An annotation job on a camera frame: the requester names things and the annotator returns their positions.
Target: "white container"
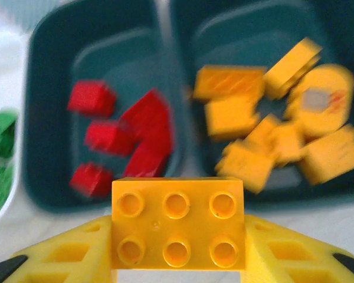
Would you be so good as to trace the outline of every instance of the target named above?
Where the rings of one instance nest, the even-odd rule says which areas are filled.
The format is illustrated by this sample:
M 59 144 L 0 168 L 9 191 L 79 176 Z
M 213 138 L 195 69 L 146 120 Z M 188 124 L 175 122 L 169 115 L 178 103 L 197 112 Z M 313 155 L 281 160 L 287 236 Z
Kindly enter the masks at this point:
M 19 217 L 24 217 L 21 213 L 21 196 L 24 192 L 18 189 L 19 170 L 20 170 L 20 143 L 22 138 L 22 96 L 24 90 L 25 77 L 25 46 L 27 42 L 26 35 L 8 28 L 0 28 L 0 110 L 11 108 L 19 113 L 16 133 L 15 133 L 15 153 L 10 161 L 14 165 L 14 176 L 9 196 L 0 210 L 0 222 L 6 223 L 17 221 Z M 15 211 L 12 215 L 7 214 L 9 208 Z

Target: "black rubber tip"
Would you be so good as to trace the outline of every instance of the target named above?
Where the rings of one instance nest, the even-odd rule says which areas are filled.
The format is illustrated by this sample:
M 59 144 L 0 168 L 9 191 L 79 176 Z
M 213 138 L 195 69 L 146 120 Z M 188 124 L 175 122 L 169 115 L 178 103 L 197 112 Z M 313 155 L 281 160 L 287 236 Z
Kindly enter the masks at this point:
M 354 274 L 354 258 L 351 258 L 343 254 L 333 254 L 334 258 L 337 259 L 343 266 L 345 266 L 349 271 Z
M 27 259 L 26 255 L 19 255 L 7 261 L 0 262 L 0 283 L 3 283 L 11 276 Z

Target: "dark teal bin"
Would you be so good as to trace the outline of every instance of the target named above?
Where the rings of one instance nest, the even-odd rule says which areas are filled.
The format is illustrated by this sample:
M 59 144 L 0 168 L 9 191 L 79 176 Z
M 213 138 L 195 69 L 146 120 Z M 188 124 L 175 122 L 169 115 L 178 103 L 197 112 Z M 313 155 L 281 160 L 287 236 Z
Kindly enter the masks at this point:
M 82 0 L 57 9 L 35 30 L 29 51 L 26 190 L 52 212 L 109 203 L 86 202 L 68 186 L 81 162 L 105 164 L 118 176 L 127 162 L 83 145 L 90 119 L 66 111 L 73 84 L 83 78 L 103 78 L 118 92 L 114 118 L 152 87 L 160 89 L 176 125 L 165 176 L 177 176 L 188 156 L 201 175 L 214 175 L 226 143 L 210 141 L 203 106 L 187 99 L 196 72 L 205 64 L 271 67 L 304 37 L 323 46 L 321 64 L 336 62 L 354 73 L 354 1 Z M 263 99 L 258 110 L 281 117 L 285 107 L 284 100 Z M 354 101 L 349 122 L 354 125 Z M 354 171 L 310 186 L 292 165 L 274 170 L 261 194 L 245 197 L 266 204 L 351 193 Z

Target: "yellow toy part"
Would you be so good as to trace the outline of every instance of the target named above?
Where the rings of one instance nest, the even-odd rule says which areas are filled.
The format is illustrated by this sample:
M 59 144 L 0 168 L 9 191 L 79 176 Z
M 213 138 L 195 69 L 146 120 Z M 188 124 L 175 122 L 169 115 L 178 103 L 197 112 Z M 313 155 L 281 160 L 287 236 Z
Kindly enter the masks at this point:
M 206 65 L 196 76 L 194 98 L 206 102 L 238 95 L 253 104 L 264 95 L 265 67 Z
M 343 126 L 306 145 L 299 165 L 313 185 L 325 183 L 354 169 L 354 127 Z
M 112 192 L 114 269 L 244 269 L 242 181 L 125 178 Z
M 245 227 L 245 283 L 354 283 L 349 252 L 252 215 Z
M 253 152 L 240 141 L 229 144 L 223 150 L 223 158 L 216 165 L 219 176 L 231 176 L 241 179 L 245 189 L 260 193 L 273 169 L 274 159 Z
M 269 114 L 257 125 L 244 141 L 252 148 L 252 150 L 272 157 L 273 146 L 270 142 L 270 135 L 279 124 L 280 120 L 273 114 Z
M 320 46 L 308 38 L 295 45 L 264 76 L 265 92 L 270 99 L 281 99 L 305 73 L 320 60 Z
M 271 132 L 269 141 L 279 166 L 285 166 L 301 159 L 304 141 L 300 125 L 297 123 L 280 124 Z
M 215 141 L 247 136 L 257 125 L 255 105 L 246 98 L 229 96 L 205 105 L 208 135 Z
M 285 118 L 301 123 L 308 139 L 333 133 L 349 118 L 354 76 L 345 67 L 314 68 L 291 92 Z
M 28 259 L 5 283 L 112 283 L 111 217 L 23 249 Z

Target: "yellow lego brick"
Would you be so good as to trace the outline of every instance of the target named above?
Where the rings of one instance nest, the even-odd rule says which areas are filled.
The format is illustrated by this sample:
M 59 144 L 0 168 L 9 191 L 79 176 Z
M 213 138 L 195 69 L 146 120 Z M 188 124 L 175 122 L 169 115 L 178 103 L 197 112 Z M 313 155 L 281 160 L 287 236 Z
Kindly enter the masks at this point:
M 320 59 L 322 48 L 308 38 L 295 45 L 264 76 L 265 91 L 270 99 L 281 99 Z
M 273 147 L 270 142 L 272 131 L 280 124 L 279 119 L 273 114 L 266 116 L 257 127 L 244 140 L 255 146 L 255 150 L 266 155 L 273 155 Z
M 294 122 L 282 123 L 270 134 L 274 156 L 279 166 L 299 161 L 304 145 L 300 126 Z
M 255 107 L 239 96 L 212 100 L 205 105 L 208 135 L 215 141 L 245 137 L 257 125 Z
M 244 269 L 242 181 L 131 178 L 112 194 L 113 268 Z
M 354 76 L 348 69 L 318 66 L 291 92 L 285 117 L 298 121 L 307 139 L 333 133 L 349 118 L 353 91 Z
M 337 260 L 354 261 L 348 251 L 252 215 L 245 227 L 244 283 L 354 283 L 354 273 Z
M 243 96 L 256 104 L 264 95 L 265 67 L 206 65 L 196 76 L 194 98 L 201 101 Z
M 299 163 L 311 184 L 327 182 L 354 169 L 354 128 L 338 131 L 309 143 Z
M 112 222 L 104 216 L 17 252 L 28 259 L 5 283 L 111 283 Z
M 231 176 L 241 179 L 245 189 L 260 193 L 273 169 L 274 160 L 252 152 L 240 141 L 235 141 L 223 150 L 224 157 L 216 165 L 219 176 Z

